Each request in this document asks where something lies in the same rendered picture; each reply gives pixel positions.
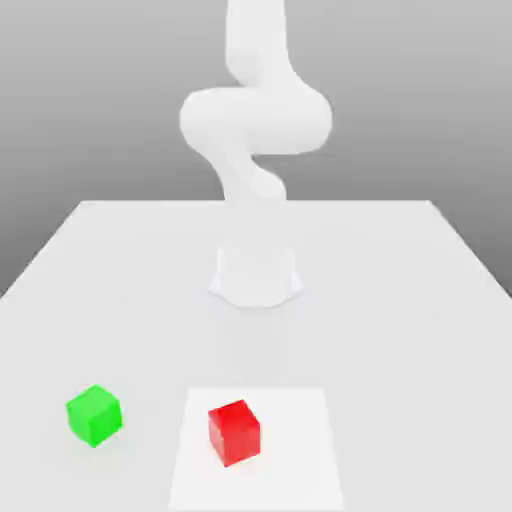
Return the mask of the small red cube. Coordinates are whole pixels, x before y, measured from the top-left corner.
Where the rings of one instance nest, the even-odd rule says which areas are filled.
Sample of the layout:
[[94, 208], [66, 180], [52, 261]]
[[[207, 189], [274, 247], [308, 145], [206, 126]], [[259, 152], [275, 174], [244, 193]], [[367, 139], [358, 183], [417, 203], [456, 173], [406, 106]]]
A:
[[261, 425], [241, 399], [208, 412], [209, 441], [224, 467], [261, 452]]

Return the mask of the small green cube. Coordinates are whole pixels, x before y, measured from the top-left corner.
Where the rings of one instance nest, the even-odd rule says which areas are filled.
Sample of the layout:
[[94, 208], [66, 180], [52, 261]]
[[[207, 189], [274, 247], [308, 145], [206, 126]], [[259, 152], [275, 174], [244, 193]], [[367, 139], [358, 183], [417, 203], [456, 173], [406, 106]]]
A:
[[100, 385], [92, 385], [66, 403], [71, 431], [97, 447], [123, 426], [120, 401]]

